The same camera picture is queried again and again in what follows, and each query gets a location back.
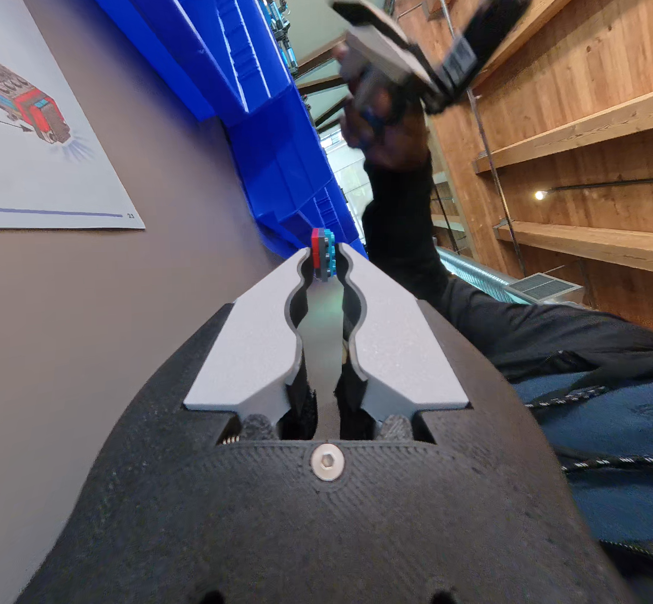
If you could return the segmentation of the person's torso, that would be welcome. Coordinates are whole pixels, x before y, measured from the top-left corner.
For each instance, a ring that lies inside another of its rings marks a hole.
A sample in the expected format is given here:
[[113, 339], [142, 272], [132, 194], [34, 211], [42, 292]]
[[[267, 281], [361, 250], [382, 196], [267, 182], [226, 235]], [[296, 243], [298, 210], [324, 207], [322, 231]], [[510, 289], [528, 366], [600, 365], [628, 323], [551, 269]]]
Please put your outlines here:
[[539, 423], [592, 535], [626, 574], [652, 574], [652, 331], [563, 305], [487, 316], [487, 357]]

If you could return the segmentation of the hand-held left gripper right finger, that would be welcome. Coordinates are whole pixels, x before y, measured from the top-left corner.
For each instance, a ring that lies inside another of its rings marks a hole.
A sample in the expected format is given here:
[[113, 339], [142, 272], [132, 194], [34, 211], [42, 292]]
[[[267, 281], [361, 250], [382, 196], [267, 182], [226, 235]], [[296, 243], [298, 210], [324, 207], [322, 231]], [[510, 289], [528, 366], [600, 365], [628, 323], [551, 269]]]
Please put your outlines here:
[[418, 300], [347, 244], [337, 245], [344, 363], [341, 437], [376, 437], [393, 415], [466, 409], [470, 400]]

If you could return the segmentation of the person's right hand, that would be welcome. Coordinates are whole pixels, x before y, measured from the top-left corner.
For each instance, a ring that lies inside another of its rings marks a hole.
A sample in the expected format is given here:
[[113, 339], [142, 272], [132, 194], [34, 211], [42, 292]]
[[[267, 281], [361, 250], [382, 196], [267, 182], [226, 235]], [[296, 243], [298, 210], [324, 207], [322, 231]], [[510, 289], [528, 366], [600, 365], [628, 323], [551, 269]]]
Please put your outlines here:
[[363, 75], [347, 80], [349, 96], [340, 118], [341, 134], [350, 148], [363, 153], [366, 169], [410, 172], [430, 158], [429, 131], [419, 102], [404, 106], [397, 118], [394, 94], [376, 85], [364, 113], [355, 107]]

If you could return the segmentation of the person's right forearm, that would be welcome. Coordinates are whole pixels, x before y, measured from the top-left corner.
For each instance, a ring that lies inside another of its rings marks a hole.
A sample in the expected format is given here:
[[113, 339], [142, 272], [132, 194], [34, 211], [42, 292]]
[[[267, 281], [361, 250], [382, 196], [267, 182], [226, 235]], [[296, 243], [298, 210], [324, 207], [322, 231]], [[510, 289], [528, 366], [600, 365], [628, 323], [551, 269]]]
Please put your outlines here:
[[366, 159], [372, 200], [363, 214], [370, 262], [416, 299], [428, 302], [454, 326], [500, 303], [452, 276], [436, 250], [430, 199], [430, 152], [425, 159], [402, 159], [395, 168]]

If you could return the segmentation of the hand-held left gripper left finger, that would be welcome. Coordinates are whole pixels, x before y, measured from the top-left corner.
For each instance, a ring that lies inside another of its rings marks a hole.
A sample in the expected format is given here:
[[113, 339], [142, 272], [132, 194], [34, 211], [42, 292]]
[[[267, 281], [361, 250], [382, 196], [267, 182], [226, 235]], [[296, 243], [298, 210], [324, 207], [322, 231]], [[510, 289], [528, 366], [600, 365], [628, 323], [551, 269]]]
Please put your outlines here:
[[282, 437], [314, 436], [317, 396], [298, 333], [313, 277], [312, 252], [301, 249], [233, 302], [186, 409], [232, 413], [241, 422], [262, 415]]

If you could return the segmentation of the blue divided plastic bin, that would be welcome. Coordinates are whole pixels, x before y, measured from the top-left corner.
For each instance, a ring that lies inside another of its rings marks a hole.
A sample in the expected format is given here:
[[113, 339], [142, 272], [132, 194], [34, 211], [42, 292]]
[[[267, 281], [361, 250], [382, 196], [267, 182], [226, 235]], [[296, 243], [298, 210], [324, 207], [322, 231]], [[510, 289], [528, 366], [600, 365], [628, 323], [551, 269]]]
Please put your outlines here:
[[346, 199], [295, 86], [226, 126], [249, 211], [265, 246], [282, 258], [311, 244], [314, 228], [366, 257]]

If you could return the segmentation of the blue black robot equipment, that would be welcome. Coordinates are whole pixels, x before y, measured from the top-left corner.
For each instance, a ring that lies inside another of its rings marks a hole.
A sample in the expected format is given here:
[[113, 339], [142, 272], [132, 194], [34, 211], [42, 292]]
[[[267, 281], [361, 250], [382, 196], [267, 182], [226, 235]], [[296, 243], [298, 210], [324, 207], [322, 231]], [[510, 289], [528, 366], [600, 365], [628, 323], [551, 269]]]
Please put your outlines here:
[[298, 77], [298, 62], [289, 40], [290, 21], [285, 17], [286, 0], [258, 0], [273, 37], [280, 49], [282, 60], [292, 78]]

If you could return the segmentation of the printed instruction sheet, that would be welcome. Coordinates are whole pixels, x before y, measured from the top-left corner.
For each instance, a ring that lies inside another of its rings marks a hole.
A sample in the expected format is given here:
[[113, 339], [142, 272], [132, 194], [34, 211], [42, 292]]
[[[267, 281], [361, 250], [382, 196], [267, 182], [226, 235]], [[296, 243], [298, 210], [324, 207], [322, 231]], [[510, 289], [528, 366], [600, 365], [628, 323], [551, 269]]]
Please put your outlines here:
[[23, 0], [1, 0], [1, 230], [144, 230]]

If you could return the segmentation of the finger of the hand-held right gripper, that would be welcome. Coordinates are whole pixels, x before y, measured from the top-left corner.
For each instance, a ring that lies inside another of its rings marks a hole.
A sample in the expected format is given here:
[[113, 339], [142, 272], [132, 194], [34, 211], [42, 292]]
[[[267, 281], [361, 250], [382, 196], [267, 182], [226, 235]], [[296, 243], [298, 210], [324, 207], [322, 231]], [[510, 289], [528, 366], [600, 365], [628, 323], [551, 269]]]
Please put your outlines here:
[[401, 48], [409, 48], [411, 41], [402, 28], [385, 11], [368, 6], [369, 25]]
[[361, 76], [365, 69], [377, 70], [392, 84], [433, 84], [417, 58], [373, 27], [350, 28], [345, 35], [344, 80]]

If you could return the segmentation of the red teal toy brick assembly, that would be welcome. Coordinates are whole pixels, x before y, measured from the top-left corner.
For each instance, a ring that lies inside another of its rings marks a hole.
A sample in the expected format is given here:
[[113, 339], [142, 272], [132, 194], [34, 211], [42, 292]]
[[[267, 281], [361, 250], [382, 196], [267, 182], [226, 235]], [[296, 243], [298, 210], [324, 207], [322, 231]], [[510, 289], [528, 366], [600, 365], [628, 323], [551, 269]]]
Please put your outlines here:
[[328, 282], [336, 275], [336, 239], [326, 228], [314, 228], [311, 236], [314, 276], [321, 282]]

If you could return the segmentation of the metal air duct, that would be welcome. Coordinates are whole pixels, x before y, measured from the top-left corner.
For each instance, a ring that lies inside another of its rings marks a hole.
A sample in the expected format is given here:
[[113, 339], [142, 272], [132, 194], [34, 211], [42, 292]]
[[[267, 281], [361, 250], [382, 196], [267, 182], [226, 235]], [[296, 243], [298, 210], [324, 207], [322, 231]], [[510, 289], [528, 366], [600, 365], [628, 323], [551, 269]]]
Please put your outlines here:
[[548, 273], [517, 279], [484, 266], [471, 258], [436, 247], [445, 268], [467, 284], [499, 302], [510, 304], [564, 304], [584, 308], [585, 289]]

